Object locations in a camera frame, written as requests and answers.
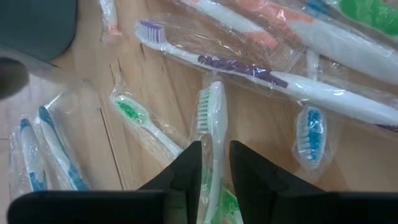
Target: wooden surface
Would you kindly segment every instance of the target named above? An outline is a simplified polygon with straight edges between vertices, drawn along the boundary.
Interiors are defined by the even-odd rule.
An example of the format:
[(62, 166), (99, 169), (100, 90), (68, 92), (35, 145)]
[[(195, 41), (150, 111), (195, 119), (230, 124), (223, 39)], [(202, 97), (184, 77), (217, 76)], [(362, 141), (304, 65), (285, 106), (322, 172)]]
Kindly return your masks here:
[[(89, 113), (86, 109), (76, 110), (77, 119), (65, 129), (77, 145), (75, 153), (94, 189), (136, 189), (153, 178), (162, 166), (142, 149), (109, 103), (109, 94), (118, 74), (138, 101), (175, 128), (180, 136), (180, 146), (187, 146), (195, 125), (195, 105), (197, 94), (203, 88), (204, 73), (140, 45), (132, 35), (136, 19), (160, 10), (178, 10), (165, 7), (164, 2), (156, 0), (116, 0), (116, 4), (120, 28), (125, 35), (123, 44), (103, 45), (100, 42), (101, 12), (96, 1), (79, 1), (75, 40), (61, 57), (53, 61), (69, 75), (56, 80), (33, 76), (22, 92), (0, 102), (0, 139), (5, 142), (0, 144), (2, 161), (7, 160), (9, 133), (21, 114), (29, 114), (48, 102), (72, 80), (89, 78), (98, 93), (100, 106), (96, 108), (93, 104), (90, 108), (94, 110)], [(224, 85), (229, 118), (226, 158), (230, 140), (238, 140), (288, 171), (299, 174), (300, 166), (292, 155), (292, 145), (295, 117), (300, 106), (230, 82), (224, 82)], [(43, 88), (46, 89), (45, 96), (39, 94)], [(340, 117), (328, 120), (331, 127), (341, 127), (341, 132), (340, 136), (330, 136), (331, 144), (336, 145), (336, 153), (315, 184), (325, 190), (398, 190), (395, 142), (375, 134), (372, 127), (360, 124), (361, 129), (352, 122), (345, 124), (347, 121)], [(95, 136), (100, 136), (101, 140), (92, 140)], [(231, 187), (229, 162), (225, 167), (226, 185)], [(7, 173), (6, 169), (7, 166), (1, 166), (1, 173)], [(8, 198), (7, 181), (2, 183), (1, 198)]]

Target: wooden floor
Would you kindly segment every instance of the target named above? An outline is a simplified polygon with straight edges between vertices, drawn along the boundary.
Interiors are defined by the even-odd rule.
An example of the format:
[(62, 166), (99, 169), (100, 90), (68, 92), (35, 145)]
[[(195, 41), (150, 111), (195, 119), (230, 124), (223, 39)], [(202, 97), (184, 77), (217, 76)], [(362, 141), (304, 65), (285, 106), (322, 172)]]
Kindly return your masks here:
[[(22, 92), (0, 102), (0, 175), (4, 180), (0, 184), (1, 215), (5, 214), (9, 202), (6, 164), (12, 127), (22, 114), (31, 113), (34, 108), (48, 102), (71, 80), (89, 78), (99, 96), (97, 113), (88, 116), (82, 110), (79, 115), (86, 138), (75, 133), (75, 141), (82, 146), (76, 152), (79, 162), (94, 189), (136, 189), (162, 169), (161, 164), (142, 150), (109, 103), (109, 94), (119, 73), (134, 97), (173, 126), (182, 136), (181, 146), (187, 146), (194, 125), (197, 94), (203, 88), (203, 71), (142, 46), (131, 35), (135, 19), (161, 9), (169, 10), (161, 1), (116, 2), (125, 43), (103, 45), (100, 42), (101, 13), (96, 1), (79, 1), (75, 40), (61, 57), (54, 60), (54, 64), (69, 71), (68, 75), (56, 79), (33, 76)], [(315, 175), (308, 177), (303, 174), (292, 155), (294, 122), (300, 111), (299, 105), (269, 98), (230, 82), (224, 84), (229, 118), (225, 144), (227, 155), (230, 140), (239, 140), (288, 171), (313, 180)], [(38, 94), (41, 88), (46, 89), (45, 96)], [(375, 134), (373, 127), (338, 116), (328, 122), (331, 130), (340, 130), (329, 135), (329, 145), (334, 145), (336, 153), (315, 185), (325, 190), (398, 190), (398, 150), (392, 140), (396, 136), (385, 138)], [(100, 136), (101, 141), (87, 139), (92, 136)], [(226, 185), (231, 187), (228, 162), (225, 167)]]

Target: gray object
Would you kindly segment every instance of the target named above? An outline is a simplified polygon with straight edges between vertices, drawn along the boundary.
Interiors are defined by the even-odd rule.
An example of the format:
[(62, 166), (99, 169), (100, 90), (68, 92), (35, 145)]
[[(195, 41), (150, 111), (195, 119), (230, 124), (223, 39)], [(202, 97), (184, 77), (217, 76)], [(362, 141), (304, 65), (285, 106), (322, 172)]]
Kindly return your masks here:
[(75, 36), (77, 0), (0, 0), (0, 44), (49, 61)]

